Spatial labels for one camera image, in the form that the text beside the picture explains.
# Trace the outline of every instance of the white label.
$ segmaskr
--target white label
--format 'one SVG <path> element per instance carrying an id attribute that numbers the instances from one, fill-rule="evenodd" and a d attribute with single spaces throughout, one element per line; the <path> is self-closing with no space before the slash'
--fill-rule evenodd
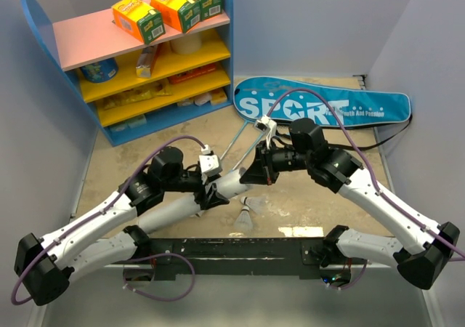
<path id="1" fill-rule="evenodd" d="M 152 30 L 152 37 L 155 40 L 158 36 L 163 33 L 163 26 L 160 25 L 159 27 Z"/>
<path id="2" fill-rule="evenodd" d="M 209 15 L 213 16 L 213 15 L 216 15 L 217 13 L 220 13 L 221 12 L 221 6 L 215 6 L 215 7 L 211 7 L 209 9 Z"/>
<path id="3" fill-rule="evenodd" d="M 124 29 L 127 29 L 128 31 L 132 31 L 131 25 L 128 23 L 127 20 L 122 18 L 122 16 L 119 16 L 119 21 L 121 22 L 121 25 L 123 26 Z"/>
<path id="4" fill-rule="evenodd" d="M 201 16 L 196 15 L 192 20 L 190 20 L 190 26 L 193 27 L 198 23 L 199 20 L 201 20 Z"/>

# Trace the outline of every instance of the white shuttlecock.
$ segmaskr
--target white shuttlecock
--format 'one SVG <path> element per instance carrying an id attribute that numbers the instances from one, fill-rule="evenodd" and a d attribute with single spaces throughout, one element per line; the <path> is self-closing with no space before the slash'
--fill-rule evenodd
<path id="1" fill-rule="evenodd" d="M 234 228 L 241 233 L 248 233 L 254 229 L 254 223 L 250 218 L 250 208 L 243 206 L 239 217 L 234 222 Z"/>
<path id="2" fill-rule="evenodd" d="M 259 198 L 248 198 L 247 196 L 243 196 L 240 198 L 240 203 L 250 207 L 250 209 L 257 214 L 261 214 L 267 205 L 264 196 Z"/>

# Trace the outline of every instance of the pink shelf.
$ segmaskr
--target pink shelf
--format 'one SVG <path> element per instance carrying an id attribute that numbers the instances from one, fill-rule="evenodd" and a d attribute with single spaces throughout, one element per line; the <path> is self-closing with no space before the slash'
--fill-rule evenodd
<path id="1" fill-rule="evenodd" d="M 71 70 L 145 47 L 142 42 L 125 33 L 112 21 L 111 9 L 104 9 L 89 15 L 53 23 L 61 68 L 64 71 Z M 229 22 L 229 17 L 222 13 L 200 22 L 188 33 L 198 33 Z M 167 25 L 165 25 L 165 29 L 166 34 L 156 39 L 152 44 L 160 44 L 184 35 Z"/>

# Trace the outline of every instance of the blue can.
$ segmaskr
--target blue can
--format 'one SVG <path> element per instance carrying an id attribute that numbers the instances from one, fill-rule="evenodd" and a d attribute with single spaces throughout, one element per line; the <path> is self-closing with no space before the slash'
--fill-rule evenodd
<path id="1" fill-rule="evenodd" d="M 90 82 L 100 83 L 105 82 L 114 77 L 118 72 L 118 64 L 114 58 L 101 60 L 92 64 L 81 67 L 84 78 Z"/>

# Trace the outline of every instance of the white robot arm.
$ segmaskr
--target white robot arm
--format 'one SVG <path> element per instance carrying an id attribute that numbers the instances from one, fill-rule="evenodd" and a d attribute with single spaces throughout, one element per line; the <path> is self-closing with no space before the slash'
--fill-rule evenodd
<path id="1" fill-rule="evenodd" d="M 322 267 L 338 259 L 367 259 L 396 267 L 408 282 L 419 288 L 431 287 L 453 253 L 437 237 L 455 246 L 459 231 L 453 224 L 439 225 L 388 189 L 375 185 L 369 170 L 352 155 L 328 146 L 323 131 L 312 120 L 291 123 L 292 146 L 284 148 L 278 148 L 272 141 L 275 124 L 271 120 L 261 120 L 257 127 L 269 137 L 256 146 L 254 162 L 247 170 L 219 176 L 219 159 L 205 147 L 196 170 L 188 171 L 182 167 L 182 152 L 167 147 L 153 157 L 147 171 L 141 170 L 126 181 L 123 193 L 120 187 L 85 216 L 53 233 L 39 239 L 33 234 L 25 236 L 19 243 L 15 262 L 18 282 L 25 285 L 37 305 L 47 304 L 61 295 L 70 282 L 99 267 L 144 257 L 147 233 L 200 210 L 226 204 L 229 198 L 247 191 L 251 185 L 272 185 L 282 171 L 305 169 L 317 184 L 356 203 L 394 235 L 391 238 L 363 234 L 339 225 L 324 237 L 323 250 L 309 255 L 318 258 Z M 163 200 L 166 191 L 190 194 L 146 212 Z M 116 196 L 119 199 L 112 203 Z M 406 215 L 393 205 L 402 208 Z M 99 240 L 136 217 L 139 217 L 137 225 Z M 77 222 L 83 225 L 76 227 Z"/>
<path id="2" fill-rule="evenodd" d="M 37 305 L 47 304 L 61 295 L 70 282 L 99 267 L 128 260 L 143 247 L 147 233 L 185 217 L 229 203 L 228 199 L 251 188 L 240 183 L 243 169 L 220 176 L 218 156 L 208 146 L 201 150 L 195 170 L 184 169 L 183 154 L 165 147 L 154 154 L 152 162 L 129 178 L 82 217 L 36 238 L 32 233 L 18 245 L 15 272 L 20 279 L 12 295 L 13 304 L 19 283 L 23 283 Z M 190 193 L 183 198 L 147 212 L 163 200 L 168 191 Z M 138 226 L 129 226 L 118 235 L 100 240 L 109 231 L 139 217 Z"/>
<path id="3" fill-rule="evenodd" d="M 267 120 L 257 128 L 274 134 Z M 416 287 L 429 289 L 452 257 L 459 230 L 452 223 L 438 224 L 412 209 L 373 180 L 373 172 L 342 149 L 331 148 L 323 130 L 309 118 L 289 126 L 292 145 L 279 148 L 270 140 L 256 146 L 255 159 L 241 177 L 248 184 L 274 184 L 282 171 L 307 170 L 319 185 L 338 193 L 378 220 L 394 237 L 359 233 L 338 225 L 324 239 L 321 265 L 336 258 L 361 258 L 396 267 Z"/>

